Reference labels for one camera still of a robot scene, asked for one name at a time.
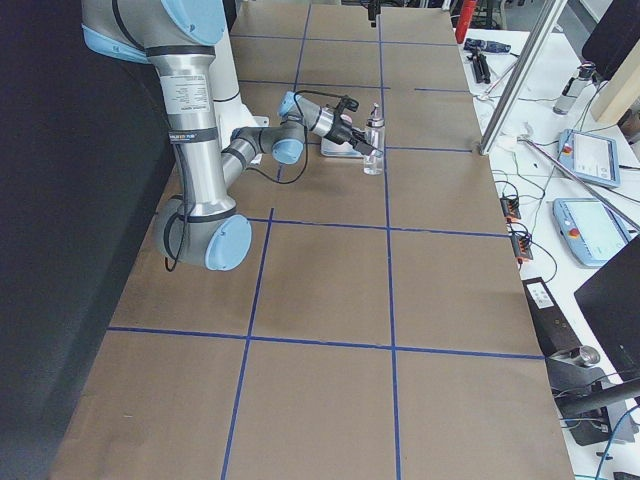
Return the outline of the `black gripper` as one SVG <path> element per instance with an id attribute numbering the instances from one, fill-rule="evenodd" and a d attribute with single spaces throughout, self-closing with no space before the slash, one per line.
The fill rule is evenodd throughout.
<path id="1" fill-rule="evenodd" d="M 321 108 L 319 118 L 319 136 L 341 144 L 349 141 L 352 148 L 363 156 L 382 156 L 384 142 L 374 138 L 369 129 L 360 129 L 345 125 L 341 119 L 344 110 L 356 112 L 359 103 L 351 97 L 341 97 L 335 107 L 326 105 Z"/>

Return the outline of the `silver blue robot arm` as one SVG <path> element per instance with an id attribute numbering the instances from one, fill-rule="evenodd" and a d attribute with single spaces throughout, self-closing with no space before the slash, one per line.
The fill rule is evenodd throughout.
<path id="1" fill-rule="evenodd" d="M 159 77 L 169 141 L 182 183 L 182 195 L 158 215 L 154 238 L 167 260 L 228 271 L 246 257 L 252 238 L 249 221 L 236 212 L 223 168 L 225 152 L 217 105 L 235 101 L 235 81 L 226 12 L 221 1 L 85 1 L 82 29 L 96 53 L 150 64 Z"/>
<path id="2" fill-rule="evenodd" d="M 349 144 L 363 155 L 378 154 L 363 130 L 343 118 L 346 110 L 355 112 L 359 102 L 338 95 L 335 106 L 320 106 L 305 97 L 305 90 L 288 91 L 281 100 L 276 127 L 242 127 L 233 131 L 229 146 L 222 150 L 225 185 L 231 186 L 261 154 L 269 154 L 281 164 L 298 162 L 306 144 L 306 135 L 315 134 L 341 145 Z"/>

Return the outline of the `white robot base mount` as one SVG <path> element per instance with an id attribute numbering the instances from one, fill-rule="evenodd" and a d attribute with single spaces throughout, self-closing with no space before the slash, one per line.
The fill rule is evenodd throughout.
<path id="1" fill-rule="evenodd" d="M 228 140 L 235 129 L 269 125 L 268 117 L 254 116 L 242 100 L 227 29 L 215 44 L 209 77 L 217 124 L 224 139 Z"/>

